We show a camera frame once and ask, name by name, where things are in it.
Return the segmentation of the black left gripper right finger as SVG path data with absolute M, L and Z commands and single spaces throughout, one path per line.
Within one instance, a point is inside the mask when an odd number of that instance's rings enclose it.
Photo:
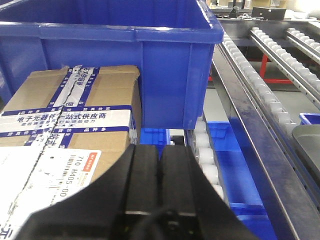
M 177 228 L 172 240 L 256 240 L 205 177 L 188 146 L 167 145 L 160 158 L 161 202 Z

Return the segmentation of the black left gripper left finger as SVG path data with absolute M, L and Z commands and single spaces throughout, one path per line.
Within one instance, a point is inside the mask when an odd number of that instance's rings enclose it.
M 130 145 L 99 178 L 33 213 L 18 240 L 156 240 L 158 151 Z

